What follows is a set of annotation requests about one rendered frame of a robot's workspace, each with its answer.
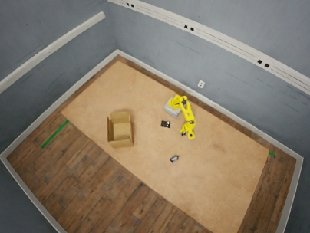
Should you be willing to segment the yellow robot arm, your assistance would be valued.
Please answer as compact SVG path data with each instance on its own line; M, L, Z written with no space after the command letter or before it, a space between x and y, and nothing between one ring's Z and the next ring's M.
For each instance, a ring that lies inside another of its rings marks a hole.
M185 108L183 107L183 105L186 104L187 105L187 109L185 110ZM188 128L191 128L193 126L196 125L196 121L194 120L194 116L192 114L192 111L190 109L190 103L187 101L186 96L184 97L178 97L177 95L174 97L174 99L169 100L168 103L168 107L173 106L173 110L179 110L181 108L181 110L183 111L183 114L185 116L186 121L188 121L186 123L186 126ZM189 116L187 115L187 113L189 114ZM191 124L191 125L190 125Z

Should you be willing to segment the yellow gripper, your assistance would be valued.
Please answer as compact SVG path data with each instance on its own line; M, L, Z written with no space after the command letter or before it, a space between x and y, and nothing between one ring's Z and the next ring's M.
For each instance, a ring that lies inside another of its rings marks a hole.
M192 139L192 138L194 138L194 134L193 134L193 132L191 131L193 128L194 128L194 126L193 126L192 128L188 128L188 127L186 126L186 124L184 124L184 125L183 125L183 128L182 128L181 131L180 131L180 133L182 133L183 131L184 131L184 132L188 131L188 132L189 132L189 133L188 133L188 137L189 137L189 139Z

